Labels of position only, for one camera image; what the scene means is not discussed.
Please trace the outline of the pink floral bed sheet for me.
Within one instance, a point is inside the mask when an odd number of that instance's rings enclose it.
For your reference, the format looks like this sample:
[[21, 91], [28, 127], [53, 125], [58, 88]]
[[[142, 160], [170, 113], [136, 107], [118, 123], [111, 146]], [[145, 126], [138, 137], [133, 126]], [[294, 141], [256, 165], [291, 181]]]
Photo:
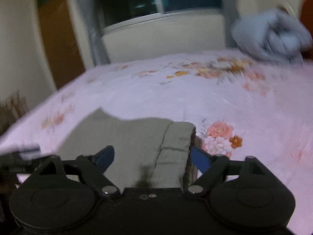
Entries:
[[270, 64], [222, 50], [97, 66], [15, 123], [1, 151], [39, 147], [59, 155], [98, 109], [121, 120], [188, 122], [207, 153], [256, 157], [295, 197], [288, 228], [312, 234], [311, 61]]

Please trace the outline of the light blue rolled quilt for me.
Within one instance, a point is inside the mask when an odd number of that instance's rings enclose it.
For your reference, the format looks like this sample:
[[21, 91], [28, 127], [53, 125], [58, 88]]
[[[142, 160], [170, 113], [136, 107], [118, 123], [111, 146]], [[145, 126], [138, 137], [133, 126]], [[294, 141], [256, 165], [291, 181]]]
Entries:
[[302, 63], [301, 53], [312, 48], [307, 28], [280, 9], [238, 19], [231, 34], [239, 49], [260, 61]]

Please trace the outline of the red-brown wooden headboard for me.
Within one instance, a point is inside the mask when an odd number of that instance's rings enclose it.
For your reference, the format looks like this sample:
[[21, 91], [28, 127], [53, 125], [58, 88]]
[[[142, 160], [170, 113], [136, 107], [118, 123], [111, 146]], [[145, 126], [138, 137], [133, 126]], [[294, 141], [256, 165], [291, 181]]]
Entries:
[[300, 21], [313, 37], [313, 0], [303, 0]]

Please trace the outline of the grey-green pants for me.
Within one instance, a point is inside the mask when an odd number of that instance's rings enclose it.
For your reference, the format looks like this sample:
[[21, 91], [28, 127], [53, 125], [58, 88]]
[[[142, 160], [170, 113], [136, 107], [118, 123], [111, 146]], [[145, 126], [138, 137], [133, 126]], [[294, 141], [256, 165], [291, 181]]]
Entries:
[[121, 120], [98, 109], [67, 136], [57, 153], [63, 160], [115, 150], [104, 175], [119, 189], [185, 188], [196, 178], [189, 156], [195, 126], [162, 118]]

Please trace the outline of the brown wooden door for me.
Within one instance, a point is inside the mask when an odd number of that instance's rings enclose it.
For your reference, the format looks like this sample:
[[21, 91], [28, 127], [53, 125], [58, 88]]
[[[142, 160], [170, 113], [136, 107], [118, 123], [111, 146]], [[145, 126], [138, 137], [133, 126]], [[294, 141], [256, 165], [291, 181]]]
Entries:
[[56, 89], [85, 72], [67, 0], [37, 0], [39, 28]]

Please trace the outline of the grey left curtain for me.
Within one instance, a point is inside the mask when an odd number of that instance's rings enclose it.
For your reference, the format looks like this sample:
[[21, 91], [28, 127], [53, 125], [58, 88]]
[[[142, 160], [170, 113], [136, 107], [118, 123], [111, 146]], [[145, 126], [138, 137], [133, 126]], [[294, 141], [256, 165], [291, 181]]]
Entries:
[[105, 45], [102, 42], [102, 28], [99, 19], [98, 0], [75, 0], [86, 30], [93, 65], [110, 63]]

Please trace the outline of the wooden chair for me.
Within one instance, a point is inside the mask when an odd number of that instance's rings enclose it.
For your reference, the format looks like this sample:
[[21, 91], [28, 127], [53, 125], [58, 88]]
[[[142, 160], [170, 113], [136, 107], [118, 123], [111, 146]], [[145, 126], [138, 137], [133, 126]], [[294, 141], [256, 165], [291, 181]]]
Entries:
[[1, 100], [0, 133], [3, 135], [20, 118], [29, 112], [26, 98], [19, 91]]

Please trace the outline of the grey curtain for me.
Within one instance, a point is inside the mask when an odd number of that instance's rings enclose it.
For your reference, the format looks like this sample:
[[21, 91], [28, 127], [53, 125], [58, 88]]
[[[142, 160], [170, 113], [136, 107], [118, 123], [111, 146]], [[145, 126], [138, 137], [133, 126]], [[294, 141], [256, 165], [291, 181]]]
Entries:
[[102, 28], [99, 19], [98, 0], [75, 0], [86, 30], [93, 65], [110, 63], [105, 45], [102, 42]]
[[232, 24], [239, 18], [237, 9], [237, 0], [221, 0], [222, 1], [222, 15], [224, 16], [224, 30], [226, 47], [233, 48], [236, 46], [233, 40], [231, 29]]

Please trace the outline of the grey right curtain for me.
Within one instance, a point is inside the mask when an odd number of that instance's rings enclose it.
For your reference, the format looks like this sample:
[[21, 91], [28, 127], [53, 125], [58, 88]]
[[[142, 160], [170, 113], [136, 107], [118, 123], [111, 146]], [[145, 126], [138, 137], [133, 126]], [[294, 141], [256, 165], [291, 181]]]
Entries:
[[221, 0], [222, 1], [222, 15], [224, 16], [224, 30], [226, 47], [233, 48], [236, 46], [233, 40], [231, 29], [232, 24], [239, 18], [237, 9], [237, 0]]

